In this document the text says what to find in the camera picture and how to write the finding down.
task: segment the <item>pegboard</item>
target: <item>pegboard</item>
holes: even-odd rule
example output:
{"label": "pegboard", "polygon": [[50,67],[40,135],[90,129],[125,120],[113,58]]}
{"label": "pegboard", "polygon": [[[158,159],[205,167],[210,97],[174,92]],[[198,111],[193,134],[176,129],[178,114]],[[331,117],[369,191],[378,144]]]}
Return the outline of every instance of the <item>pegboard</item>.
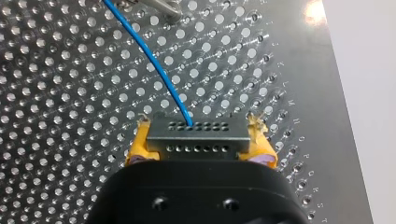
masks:
{"label": "pegboard", "polygon": [[[178,3],[175,24],[142,4],[122,13],[192,118],[263,113],[308,219],[373,223],[321,2]],[[138,114],[180,116],[100,1],[3,1],[0,58],[1,223],[83,223]]]}

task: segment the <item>blue wire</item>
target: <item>blue wire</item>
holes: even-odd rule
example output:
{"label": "blue wire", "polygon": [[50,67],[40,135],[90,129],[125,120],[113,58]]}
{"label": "blue wire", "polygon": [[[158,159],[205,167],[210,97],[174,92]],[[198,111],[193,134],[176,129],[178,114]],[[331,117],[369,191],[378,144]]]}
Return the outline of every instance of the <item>blue wire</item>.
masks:
{"label": "blue wire", "polygon": [[137,32],[134,31],[134,28],[125,19],[125,17],[122,16],[122,14],[114,6],[114,4],[111,2],[111,0],[103,0],[103,2],[108,7],[108,9],[113,13],[113,15],[117,18],[117,20],[120,21],[120,23],[125,28],[125,30],[134,38],[134,40],[136,41],[137,45],[139,45],[139,47],[143,50],[143,52],[148,56],[148,59],[154,65],[154,67],[157,70],[158,74],[160,74],[160,77],[163,79],[163,83],[165,84],[166,88],[169,90],[169,92],[171,93],[172,97],[174,98],[178,108],[181,111],[181,114],[183,115],[184,119],[187,122],[187,125],[192,126],[192,119],[190,117],[189,112],[187,111],[186,106],[184,106],[183,103],[181,102],[180,98],[178,97],[177,91],[175,90],[174,86],[172,85],[172,82],[169,80],[169,77],[163,71],[163,68],[161,67],[161,65],[158,62],[158,60],[154,57],[152,52],[149,50],[149,48],[146,45],[145,41],[137,34]]}

